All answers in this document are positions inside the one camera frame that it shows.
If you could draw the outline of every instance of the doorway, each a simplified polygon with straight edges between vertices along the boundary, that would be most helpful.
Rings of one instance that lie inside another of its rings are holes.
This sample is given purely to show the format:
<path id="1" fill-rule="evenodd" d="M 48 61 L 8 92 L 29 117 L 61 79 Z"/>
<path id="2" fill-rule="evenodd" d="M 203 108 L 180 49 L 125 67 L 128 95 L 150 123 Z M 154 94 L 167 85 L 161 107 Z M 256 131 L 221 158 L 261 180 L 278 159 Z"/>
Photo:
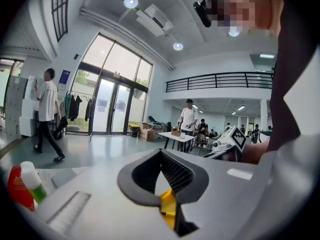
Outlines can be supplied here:
<path id="1" fill-rule="evenodd" d="M 127 132 L 133 88 L 116 80 L 101 78 L 96 88 L 92 133 L 123 135 Z"/>

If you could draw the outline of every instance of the air conditioner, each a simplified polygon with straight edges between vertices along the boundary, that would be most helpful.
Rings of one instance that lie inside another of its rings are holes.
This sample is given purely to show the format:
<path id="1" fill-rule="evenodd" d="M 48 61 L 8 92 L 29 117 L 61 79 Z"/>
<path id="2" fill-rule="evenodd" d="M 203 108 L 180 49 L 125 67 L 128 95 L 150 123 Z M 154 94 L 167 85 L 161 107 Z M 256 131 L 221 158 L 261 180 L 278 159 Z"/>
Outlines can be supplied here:
<path id="1" fill-rule="evenodd" d="M 160 11 L 154 4 L 151 4 L 147 9 L 136 12 L 136 19 L 141 25 L 149 30 L 156 37 L 163 35 L 166 31 L 173 28 L 172 23 L 167 16 Z"/>

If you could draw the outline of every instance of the black sneaker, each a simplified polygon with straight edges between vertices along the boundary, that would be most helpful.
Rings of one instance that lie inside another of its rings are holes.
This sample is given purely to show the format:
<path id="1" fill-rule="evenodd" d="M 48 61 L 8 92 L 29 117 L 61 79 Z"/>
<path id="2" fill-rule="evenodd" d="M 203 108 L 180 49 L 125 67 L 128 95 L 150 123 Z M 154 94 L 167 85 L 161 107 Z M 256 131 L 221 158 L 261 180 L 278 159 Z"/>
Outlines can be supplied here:
<path id="1" fill-rule="evenodd" d="M 40 148 L 38 148 L 38 145 L 35 145 L 33 147 L 33 150 L 36 151 L 37 153 L 40 153 L 40 154 L 42 153 L 42 150 Z"/>
<path id="2" fill-rule="evenodd" d="M 62 159 L 64 159 L 66 156 L 64 154 L 57 154 L 55 158 L 53 159 L 54 162 L 60 162 Z"/>

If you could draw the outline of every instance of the gray floor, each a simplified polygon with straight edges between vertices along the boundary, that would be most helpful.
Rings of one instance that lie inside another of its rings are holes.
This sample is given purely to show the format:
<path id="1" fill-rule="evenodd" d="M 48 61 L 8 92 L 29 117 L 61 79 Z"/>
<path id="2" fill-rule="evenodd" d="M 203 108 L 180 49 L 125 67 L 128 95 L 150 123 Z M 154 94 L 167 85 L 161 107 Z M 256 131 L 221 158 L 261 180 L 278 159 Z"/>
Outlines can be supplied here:
<path id="1" fill-rule="evenodd" d="M 12 166 L 19 166 L 24 161 L 32 162 L 38 169 L 79 168 L 93 166 L 113 158 L 128 156 L 141 151 L 163 148 L 165 145 L 164 139 L 149 142 L 123 135 L 94 135 L 90 142 L 89 136 L 66 135 L 63 139 L 58 140 L 66 158 L 62 162 L 56 163 L 53 162 L 56 155 L 54 149 L 46 139 L 44 141 L 42 154 L 38 154 L 33 151 L 33 146 L 38 142 L 37 137 L 27 138 L 0 160 L 0 168 L 7 172 L 11 170 Z M 167 148 L 171 149 L 172 144 L 173 142 L 170 140 Z M 191 153 L 198 155 L 199 148 L 195 148 Z"/>
<path id="2" fill-rule="evenodd" d="M 4 130 L 0 131 L 0 150 L 3 149 L 6 145 L 14 141 L 15 138 L 8 137 Z"/>

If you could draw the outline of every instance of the white bottle cap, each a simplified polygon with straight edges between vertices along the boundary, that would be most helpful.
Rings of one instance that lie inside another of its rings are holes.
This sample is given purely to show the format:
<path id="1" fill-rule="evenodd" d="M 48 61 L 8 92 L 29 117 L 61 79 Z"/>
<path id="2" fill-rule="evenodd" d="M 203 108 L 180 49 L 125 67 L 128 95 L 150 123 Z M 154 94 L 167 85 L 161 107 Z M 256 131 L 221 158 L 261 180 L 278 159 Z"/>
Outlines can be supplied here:
<path id="1" fill-rule="evenodd" d="M 28 190 L 35 190 L 41 185 L 41 179 L 32 162 L 25 161 L 20 164 L 21 179 Z"/>

